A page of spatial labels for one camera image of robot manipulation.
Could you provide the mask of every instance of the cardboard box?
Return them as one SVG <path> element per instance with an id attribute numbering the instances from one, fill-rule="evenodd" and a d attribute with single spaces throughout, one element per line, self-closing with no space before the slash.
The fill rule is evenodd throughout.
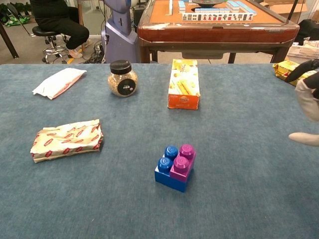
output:
<path id="1" fill-rule="evenodd" d="M 269 5 L 285 5 L 285 4 L 294 4 L 295 0 L 264 0 L 264 2 L 268 3 Z"/>
<path id="2" fill-rule="evenodd" d="M 170 109 L 198 109 L 200 98 L 196 60 L 173 59 L 168 89 Z"/>
<path id="3" fill-rule="evenodd" d="M 293 61 L 283 61 L 283 62 L 280 62 L 280 63 L 276 63 L 276 64 L 273 64 L 273 68 L 275 70 L 275 75 L 283 80 L 283 81 L 286 81 L 286 78 L 287 76 L 289 76 L 289 74 L 297 68 L 297 66 L 299 66 L 298 63 L 296 62 L 293 62 Z M 289 84 L 293 85 L 293 86 L 296 86 L 297 85 L 297 82 L 301 79 L 305 79 L 313 74 L 315 74 L 316 71 L 308 71 L 308 72 L 305 72 L 304 74 L 302 74 L 298 79 L 294 80 L 294 81 L 291 81 L 289 82 Z"/>
<path id="4" fill-rule="evenodd" d="M 269 8 L 271 11 L 288 18 L 289 13 L 291 11 L 291 8 L 293 7 L 293 4 L 275 4 L 271 5 L 267 2 L 261 2 L 260 5 Z M 298 20 L 300 18 L 300 15 L 302 12 L 308 11 L 306 4 L 297 4 L 295 11 L 292 15 L 292 18 L 290 19 L 294 23 L 298 23 Z"/>
<path id="5" fill-rule="evenodd" d="M 319 21 L 319 10 L 316 10 L 311 18 L 311 21 Z"/>

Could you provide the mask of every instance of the table leg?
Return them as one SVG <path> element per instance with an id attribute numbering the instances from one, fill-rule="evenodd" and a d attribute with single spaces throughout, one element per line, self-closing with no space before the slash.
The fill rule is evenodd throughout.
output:
<path id="1" fill-rule="evenodd" d="M 8 47 L 8 49 L 9 49 L 9 51 L 10 51 L 12 57 L 13 57 L 14 59 L 15 59 L 15 58 L 19 58 L 19 55 L 18 55 L 18 53 L 16 52 L 16 50 L 15 50 L 15 48 L 14 48 L 12 42 L 10 41 L 10 38 L 9 38 L 9 36 L 7 35 L 7 33 L 6 33 L 6 31 L 5 31 L 5 29 L 4 29 L 4 27 L 3 27 L 3 25 L 2 25 L 1 22 L 0 22 L 0 34 L 1 34 L 1 36 L 2 36 L 2 38 L 3 38 L 3 40 L 4 40 L 4 42 L 5 42 L 6 46 Z"/>
<path id="2" fill-rule="evenodd" d="M 152 51 L 152 61 L 158 62 L 158 51 Z"/>
<path id="3" fill-rule="evenodd" d="M 141 46 L 141 63 L 150 63 L 150 50 L 147 47 Z"/>
<path id="4" fill-rule="evenodd" d="M 231 52 L 231 53 L 229 54 L 228 64 L 234 64 L 235 58 L 236 58 L 236 53 Z"/>
<path id="5" fill-rule="evenodd" d="M 284 61 L 288 51 L 289 51 L 289 47 L 279 48 L 278 51 L 271 58 L 270 63 L 279 63 Z"/>
<path id="6" fill-rule="evenodd" d="M 78 0 L 78 13 L 79 13 L 79 23 L 83 26 L 83 15 L 82 15 L 82 3 Z"/>

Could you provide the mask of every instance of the sneaker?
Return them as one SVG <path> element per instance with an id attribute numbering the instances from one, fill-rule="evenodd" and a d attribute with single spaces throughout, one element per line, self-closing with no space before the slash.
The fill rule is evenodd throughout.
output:
<path id="1" fill-rule="evenodd" d="M 69 50 L 69 54 L 76 59 L 83 57 L 83 55 L 80 52 L 78 52 L 76 49 Z"/>
<path id="2" fill-rule="evenodd" d="M 84 42 L 84 48 L 87 48 L 92 43 L 93 43 L 92 40 L 88 39 L 86 42 Z"/>

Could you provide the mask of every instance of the black jar lid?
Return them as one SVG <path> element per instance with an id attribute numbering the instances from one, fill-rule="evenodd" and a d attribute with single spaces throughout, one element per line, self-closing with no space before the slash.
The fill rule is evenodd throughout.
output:
<path id="1" fill-rule="evenodd" d="M 132 65 L 127 60 L 118 60 L 110 64 L 111 72 L 115 75 L 123 75 L 132 70 Z"/>

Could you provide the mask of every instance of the mahjong table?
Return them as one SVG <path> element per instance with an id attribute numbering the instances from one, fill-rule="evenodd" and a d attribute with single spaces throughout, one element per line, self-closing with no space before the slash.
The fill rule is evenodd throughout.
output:
<path id="1" fill-rule="evenodd" d="M 150 0 L 138 25 L 142 63 L 150 62 L 150 53 L 157 61 L 158 51 L 182 52 L 184 58 L 195 59 L 229 52 L 228 63 L 234 63 L 236 53 L 264 52 L 273 55 L 271 63 L 283 61 L 299 26 L 252 0 L 235 2 L 254 14 L 244 8 L 229 10 L 230 2 L 234 1 L 206 12 L 193 2 L 185 1 L 182 9 L 178 0 Z"/>

